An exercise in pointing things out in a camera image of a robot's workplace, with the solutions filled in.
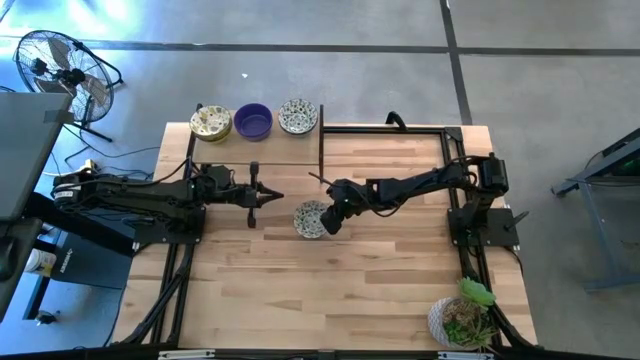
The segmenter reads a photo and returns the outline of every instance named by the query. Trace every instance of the label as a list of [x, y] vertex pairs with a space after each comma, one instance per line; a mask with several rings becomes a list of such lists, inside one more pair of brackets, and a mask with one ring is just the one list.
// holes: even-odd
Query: label
[[73, 249], [69, 249], [67, 251], [67, 256], [64, 257], [64, 261], [62, 262], [62, 266], [60, 267], [60, 272], [64, 274], [64, 271], [67, 270], [67, 265], [69, 264], [69, 260], [71, 259], [71, 254], [73, 254]]
[[54, 200], [61, 197], [73, 197], [73, 191], [58, 191], [57, 193], [53, 194]]

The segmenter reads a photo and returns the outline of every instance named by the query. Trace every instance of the purple bowl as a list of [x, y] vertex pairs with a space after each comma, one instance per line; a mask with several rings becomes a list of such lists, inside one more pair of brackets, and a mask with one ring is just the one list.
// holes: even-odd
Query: purple bowl
[[233, 125], [245, 139], [260, 141], [269, 136], [273, 115], [271, 110], [262, 104], [247, 104], [236, 111]]

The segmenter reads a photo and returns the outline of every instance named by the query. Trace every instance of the green plant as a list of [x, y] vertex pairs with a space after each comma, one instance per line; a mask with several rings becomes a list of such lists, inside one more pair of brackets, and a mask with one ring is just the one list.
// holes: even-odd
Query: green plant
[[450, 342], [472, 348], [483, 348], [497, 333], [487, 314], [496, 297], [484, 285], [469, 278], [458, 283], [461, 299], [451, 301], [442, 314], [442, 326]]
[[458, 288], [462, 297], [480, 305], [485, 310], [496, 302], [496, 296], [488, 291], [483, 284], [477, 283], [468, 277], [458, 282]]

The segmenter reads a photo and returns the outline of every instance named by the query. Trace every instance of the metal stand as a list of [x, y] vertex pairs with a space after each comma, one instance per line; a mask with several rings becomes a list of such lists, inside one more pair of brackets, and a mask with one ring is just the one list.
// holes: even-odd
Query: metal stand
[[[84, 44], [81, 41], [74, 41], [73, 45], [78, 48], [78, 49], [82, 49], [82, 51], [86, 52], [87, 54], [89, 54], [91, 57], [93, 57], [94, 59], [96, 59], [96, 61], [101, 62], [102, 64], [108, 66], [110, 69], [112, 69], [113, 71], [116, 72], [116, 74], [118, 74], [118, 80], [116, 80], [115, 82], [112, 82], [110, 84], [107, 85], [107, 88], [112, 88], [118, 84], [124, 84], [124, 80], [122, 80], [122, 73], [120, 72], [120, 70], [118, 70], [118, 68], [116, 68], [115, 66], [111, 65], [109, 62], [105, 61], [103, 58], [99, 57], [98, 55], [94, 54], [93, 51], [91, 51], [88, 47], [84, 46]], [[85, 110], [84, 110], [84, 115], [82, 116], [82, 121], [80, 121], [80, 125], [78, 124], [72, 124], [73, 126], [84, 130], [86, 132], [88, 132], [89, 134], [99, 137], [102, 140], [105, 140], [107, 142], [113, 142], [113, 139], [95, 131], [95, 130], [91, 130], [88, 127], [88, 124], [90, 123], [89, 121], [87, 121], [87, 115], [88, 115], [88, 111], [89, 111], [89, 107], [91, 105], [91, 96], [89, 96], [89, 98], [87, 99], [87, 105], [85, 106]]]
[[[589, 166], [580, 173], [551, 188], [551, 192], [560, 198], [572, 190], [579, 189], [587, 206], [591, 223], [596, 230], [598, 244], [604, 254], [609, 275], [601, 280], [585, 282], [583, 284], [584, 289], [589, 292], [640, 283], [640, 274], [624, 274], [622, 269], [620, 269], [619, 261], [617, 261], [614, 255], [603, 224], [604, 220], [593, 200], [592, 185], [589, 184], [598, 179], [598, 177], [611, 173], [619, 166], [637, 159], [640, 156], [640, 133], [636, 130], [634, 133], [616, 142], [613, 146], [605, 149], [603, 154], [606, 154], [606, 156], [602, 161]], [[625, 178], [626, 177], [607, 176], [601, 179], [610, 183], [628, 183], [628, 181], [624, 181]]]

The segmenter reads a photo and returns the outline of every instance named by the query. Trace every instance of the patterned bowl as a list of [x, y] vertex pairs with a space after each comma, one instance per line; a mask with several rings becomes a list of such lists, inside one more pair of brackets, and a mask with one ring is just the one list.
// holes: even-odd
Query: patterned bowl
[[306, 135], [318, 124], [318, 110], [307, 100], [289, 100], [278, 111], [278, 123], [288, 134]]
[[219, 105], [203, 106], [191, 116], [189, 127], [198, 139], [219, 142], [231, 132], [231, 114]]
[[320, 215], [329, 206], [317, 200], [302, 203], [293, 213], [293, 226], [307, 239], [317, 239], [327, 233], [320, 222]]

